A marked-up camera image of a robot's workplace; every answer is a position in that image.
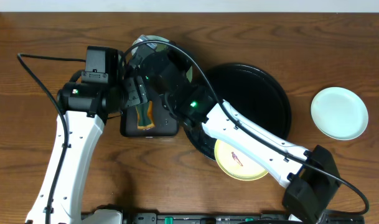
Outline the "light green plate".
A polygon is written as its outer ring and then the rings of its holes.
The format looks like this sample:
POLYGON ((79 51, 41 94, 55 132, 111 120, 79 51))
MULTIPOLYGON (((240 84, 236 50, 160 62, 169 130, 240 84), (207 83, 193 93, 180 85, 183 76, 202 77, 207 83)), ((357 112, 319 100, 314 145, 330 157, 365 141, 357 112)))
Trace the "light green plate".
POLYGON ((328 87, 311 101, 311 118, 326 136, 349 141, 361 136, 368 126, 368 110, 354 92, 342 87, 328 87))
MULTIPOLYGON (((133 42, 133 45, 139 43, 139 42, 144 42, 146 40, 160 40, 160 41, 163 41, 163 42, 170 42, 170 40, 164 38, 164 37, 160 37, 160 36, 157 36, 157 35, 141 35, 140 37, 138 37, 134 42, 133 42)), ((161 52, 165 49, 168 48, 168 46, 166 45, 163 45, 163 44, 157 44, 157 43, 150 43, 150 44, 147 44, 150 48, 153 49, 153 51, 155 52, 161 52)), ((187 79, 189 80, 189 82, 192 81, 192 77, 193 77, 193 68, 190 67, 188 69, 185 70, 186 71, 186 77, 187 79)))

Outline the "yellow plate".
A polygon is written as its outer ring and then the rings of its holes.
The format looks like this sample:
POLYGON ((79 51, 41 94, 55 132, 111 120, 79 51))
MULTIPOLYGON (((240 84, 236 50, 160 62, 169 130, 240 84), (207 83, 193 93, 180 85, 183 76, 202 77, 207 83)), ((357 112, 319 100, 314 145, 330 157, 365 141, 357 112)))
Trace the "yellow plate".
POLYGON ((221 170, 234 179, 252 181, 268 174, 257 162, 219 139, 215 143, 214 154, 221 170))

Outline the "orange green sponge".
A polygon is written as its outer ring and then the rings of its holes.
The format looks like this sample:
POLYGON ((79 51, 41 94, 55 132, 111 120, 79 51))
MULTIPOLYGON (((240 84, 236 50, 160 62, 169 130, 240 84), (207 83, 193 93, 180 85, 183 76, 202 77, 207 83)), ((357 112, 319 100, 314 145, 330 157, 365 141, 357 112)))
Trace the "orange green sponge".
POLYGON ((147 130, 155 127, 152 110, 152 101, 136 106, 138 129, 147 130))

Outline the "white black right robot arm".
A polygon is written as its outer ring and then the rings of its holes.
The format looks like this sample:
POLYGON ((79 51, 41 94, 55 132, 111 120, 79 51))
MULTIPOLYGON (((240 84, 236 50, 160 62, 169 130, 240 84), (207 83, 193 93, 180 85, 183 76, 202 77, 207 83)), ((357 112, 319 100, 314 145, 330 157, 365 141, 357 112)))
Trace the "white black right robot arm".
POLYGON ((149 86, 163 96, 165 107, 186 129, 200 128, 266 169, 286 189, 283 205, 303 223, 318 223, 340 187, 332 154, 287 142, 217 98, 210 83, 187 78, 194 61, 178 50, 137 50, 130 61, 149 86))

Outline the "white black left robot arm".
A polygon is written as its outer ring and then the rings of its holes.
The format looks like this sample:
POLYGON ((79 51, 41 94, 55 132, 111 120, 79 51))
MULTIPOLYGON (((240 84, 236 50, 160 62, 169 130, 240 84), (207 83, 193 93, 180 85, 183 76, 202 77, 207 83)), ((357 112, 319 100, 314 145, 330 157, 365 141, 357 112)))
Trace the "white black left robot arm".
POLYGON ((123 211, 104 205, 82 216, 82 197, 95 146, 109 114, 146 101, 141 77, 110 83, 73 76, 58 92, 54 148, 26 223, 123 223, 123 211))

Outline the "light green plate top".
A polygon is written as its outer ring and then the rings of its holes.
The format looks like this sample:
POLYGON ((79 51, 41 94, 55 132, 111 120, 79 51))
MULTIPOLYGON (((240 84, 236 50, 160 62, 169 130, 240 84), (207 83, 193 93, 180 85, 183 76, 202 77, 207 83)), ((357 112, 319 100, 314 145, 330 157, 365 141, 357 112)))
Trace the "light green plate top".
POLYGON ((354 92, 342 87, 328 87, 311 101, 311 118, 326 136, 349 141, 361 136, 368 126, 368 110, 354 92))

